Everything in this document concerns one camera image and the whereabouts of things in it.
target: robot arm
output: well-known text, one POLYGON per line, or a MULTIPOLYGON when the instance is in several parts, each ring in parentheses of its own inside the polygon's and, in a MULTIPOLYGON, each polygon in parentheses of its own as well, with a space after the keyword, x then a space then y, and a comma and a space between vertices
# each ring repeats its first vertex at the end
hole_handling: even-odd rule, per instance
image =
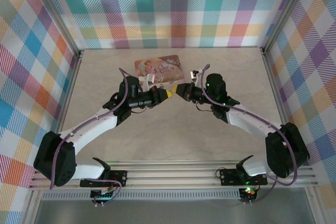
MULTIPOLYGON (((269 125, 263 123, 257 118, 247 114, 248 110, 227 95, 226 83, 222 76, 217 73, 209 74, 206 78, 205 92, 213 100, 229 107, 213 104, 203 94, 200 87, 200 77, 202 69, 191 71, 192 83, 183 83, 175 87, 175 93, 186 101, 193 103, 211 104, 213 114, 222 121, 241 128, 242 130, 262 139, 266 143, 266 156, 249 156, 238 163, 237 174, 244 183, 248 178, 259 174, 275 173, 280 178, 288 177, 293 171, 293 162, 288 151, 288 146, 283 141, 279 133, 269 125)), ((309 160, 308 150, 303 142, 298 128, 287 123, 281 125, 279 123, 267 121, 279 129, 287 138, 293 149, 297 166, 300 167, 309 160)))
POLYGON ((57 155, 56 166, 54 164, 56 186, 62 186, 71 179, 113 179, 109 175, 110 167, 100 159, 81 161, 76 158, 76 155, 100 134, 125 121, 131 115, 133 108, 152 108, 171 96, 169 91, 156 86, 143 92, 139 80, 133 76, 127 77, 127 83, 126 87, 123 81, 119 86, 119 92, 115 93, 102 109, 76 127, 59 134, 54 132, 45 134, 35 158, 34 167, 52 180, 54 155, 60 143, 63 142, 57 155), (128 88, 126 99, 111 112, 122 102, 126 88, 128 88))

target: table surface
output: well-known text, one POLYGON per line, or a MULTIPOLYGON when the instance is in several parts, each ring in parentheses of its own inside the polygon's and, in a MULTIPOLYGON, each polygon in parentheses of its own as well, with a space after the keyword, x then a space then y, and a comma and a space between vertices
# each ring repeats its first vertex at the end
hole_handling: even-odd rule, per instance
MULTIPOLYGON (((135 75, 140 59, 178 55, 185 75, 211 64, 207 74, 220 73, 228 95, 246 108, 280 122, 258 48, 104 49, 86 50, 66 115, 64 130, 96 113, 118 91, 118 68, 135 75)), ((79 157, 126 160, 241 160, 264 154, 265 140, 226 124, 211 112, 200 112, 176 94, 153 109, 133 114, 113 130, 85 146, 79 157)))

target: beige floor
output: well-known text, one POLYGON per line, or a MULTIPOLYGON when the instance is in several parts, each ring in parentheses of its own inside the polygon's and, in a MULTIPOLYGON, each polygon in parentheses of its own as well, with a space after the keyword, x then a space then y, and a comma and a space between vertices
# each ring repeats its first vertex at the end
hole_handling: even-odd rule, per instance
MULTIPOLYGON (((98 111, 118 91, 118 67, 135 74, 139 59, 177 54, 189 72, 211 64, 226 81, 228 94, 250 110, 280 122, 258 48, 86 50, 71 97, 64 129, 98 111)), ((262 154, 264 139, 200 112, 174 95, 142 114, 133 114, 117 128, 88 144, 81 157, 111 160, 231 160, 262 154)))

